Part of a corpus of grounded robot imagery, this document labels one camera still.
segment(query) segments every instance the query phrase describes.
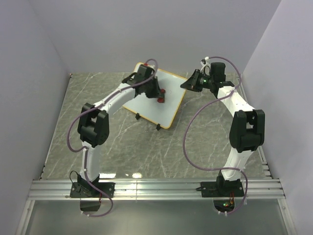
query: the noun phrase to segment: metal extrusion rail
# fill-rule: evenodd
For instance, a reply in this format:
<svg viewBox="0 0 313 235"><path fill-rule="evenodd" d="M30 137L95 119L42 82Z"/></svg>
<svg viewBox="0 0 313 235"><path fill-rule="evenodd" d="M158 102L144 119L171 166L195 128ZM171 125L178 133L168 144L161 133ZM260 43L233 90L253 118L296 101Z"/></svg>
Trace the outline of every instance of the metal extrusion rail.
<svg viewBox="0 0 313 235"><path fill-rule="evenodd" d="M195 189L208 179L101 179L101 182L115 182L114 200L206 200ZM33 181L28 200L99 200L99 198L70 198L70 180ZM248 199L284 199L279 180L249 180Z"/></svg>

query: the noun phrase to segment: white wall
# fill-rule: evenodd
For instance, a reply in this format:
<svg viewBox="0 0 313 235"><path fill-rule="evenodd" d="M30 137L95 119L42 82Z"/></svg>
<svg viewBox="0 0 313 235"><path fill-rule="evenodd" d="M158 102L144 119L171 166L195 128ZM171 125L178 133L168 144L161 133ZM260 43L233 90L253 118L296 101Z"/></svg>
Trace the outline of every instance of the white wall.
<svg viewBox="0 0 313 235"><path fill-rule="evenodd" d="M193 71L207 55L243 71L280 0L30 0L70 71L131 71L150 57Z"/></svg>
<svg viewBox="0 0 313 235"><path fill-rule="evenodd" d="M0 1L0 234L15 233L68 75L28 1Z"/></svg>
<svg viewBox="0 0 313 235"><path fill-rule="evenodd" d="M313 231L313 1L282 0L244 71L266 114L264 151L300 235Z"/></svg>

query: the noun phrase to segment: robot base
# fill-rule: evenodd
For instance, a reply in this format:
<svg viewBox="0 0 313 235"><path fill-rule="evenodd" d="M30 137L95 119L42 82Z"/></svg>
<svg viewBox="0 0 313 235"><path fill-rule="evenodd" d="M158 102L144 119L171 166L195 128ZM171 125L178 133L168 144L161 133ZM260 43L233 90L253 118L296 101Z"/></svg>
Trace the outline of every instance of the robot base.
<svg viewBox="0 0 313 235"><path fill-rule="evenodd" d="M196 189L201 192L202 197L243 197L244 189L240 179L236 181L225 180L221 171L216 182L201 182Z"/></svg>
<svg viewBox="0 0 313 235"><path fill-rule="evenodd" d="M115 183L99 182L99 178L100 176L95 179L92 184L110 197L113 197ZM99 198L99 201L80 201L80 210L83 212L97 212L101 206L102 195L100 195L98 191L92 188L87 181L80 176L77 179L77 182L72 184L69 196L70 198Z"/></svg>

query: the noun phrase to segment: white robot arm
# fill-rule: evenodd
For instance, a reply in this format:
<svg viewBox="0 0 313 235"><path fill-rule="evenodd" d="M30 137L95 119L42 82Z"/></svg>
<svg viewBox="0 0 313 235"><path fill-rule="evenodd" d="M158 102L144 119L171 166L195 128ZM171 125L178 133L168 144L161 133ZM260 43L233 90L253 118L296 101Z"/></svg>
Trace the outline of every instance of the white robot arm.
<svg viewBox="0 0 313 235"><path fill-rule="evenodd" d="M108 97L111 97L112 94L120 91L102 107L81 116L79 119L77 131L80 134L82 145L88 148L87 156L85 156L86 150L84 150L82 168L79 173L79 183L85 188L90 188L86 182L85 172L87 173L88 179L93 184L96 184L99 180L100 149L110 133L109 117L112 117L122 105L141 93L145 93L148 98L165 98L164 93L158 85L157 77L153 77L149 82L140 86L132 87L133 85L142 83L142 81L148 79L154 71L155 67L153 65L140 65L137 72L134 72L123 79L118 88L107 97L93 105L86 103L83 106L82 113L93 109L94 107L98 107L100 104L104 104L104 102L108 100Z"/></svg>
<svg viewBox="0 0 313 235"><path fill-rule="evenodd" d="M229 133L231 150L224 167L243 170L251 154L264 142L264 112L250 106L234 90L234 84L226 81L225 64L210 64L209 57L201 60L201 69L195 70L180 87L194 92L209 89L226 106L233 116L233 122ZM238 170L222 169L217 177L217 195L229 196L230 192L235 192L235 196L243 196L240 176Z"/></svg>
<svg viewBox="0 0 313 235"><path fill-rule="evenodd" d="M130 87L127 83L121 83L118 88L113 91L111 94L115 93L116 91L120 91L122 88ZM103 103L108 97L100 100L99 102L94 103L93 107L99 106L101 103ZM120 92L118 95L113 97L108 103L106 103L104 106L99 108L99 112L104 111L106 114L108 114L109 117L112 117L112 115L120 108L122 105L124 105L126 102L132 100L135 98L135 88L130 88L127 90L124 90ZM82 141L83 146L88 147L88 153L87 153L87 175L91 182L97 179L99 176L100 168L99 168L99 157L100 157L100 149L101 145L97 145L95 147L92 146L91 143L88 142L88 140ZM83 153L83 162L82 162L82 168L80 170L81 177L85 179L84 174L84 160L85 160L85 153Z"/></svg>

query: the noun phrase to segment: gray marble surface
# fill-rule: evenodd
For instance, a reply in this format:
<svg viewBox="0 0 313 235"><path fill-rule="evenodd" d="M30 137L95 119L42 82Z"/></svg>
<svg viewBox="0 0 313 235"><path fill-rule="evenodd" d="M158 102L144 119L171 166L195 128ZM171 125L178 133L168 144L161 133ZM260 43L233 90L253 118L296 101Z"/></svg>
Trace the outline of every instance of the gray marble surface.
<svg viewBox="0 0 313 235"><path fill-rule="evenodd" d="M127 73L77 73L70 79L67 94L52 140L44 179L68 179L71 170L79 171L82 153L72 153L66 145L70 123L82 106L95 103L116 89ZM235 74L227 80L238 83ZM110 136L102 145L100 168L108 178L198 178L216 177L218 172L206 172L192 167L182 152L182 137L194 113L213 100L208 90L202 93L187 91L170 129L156 130L156 125L120 108L110 118ZM190 159L204 167L224 166L230 152L228 133L232 116L221 102L204 109L191 125L186 139ZM74 148L81 147L75 124L70 141ZM250 178L264 178L261 159L255 152L246 164Z"/></svg>

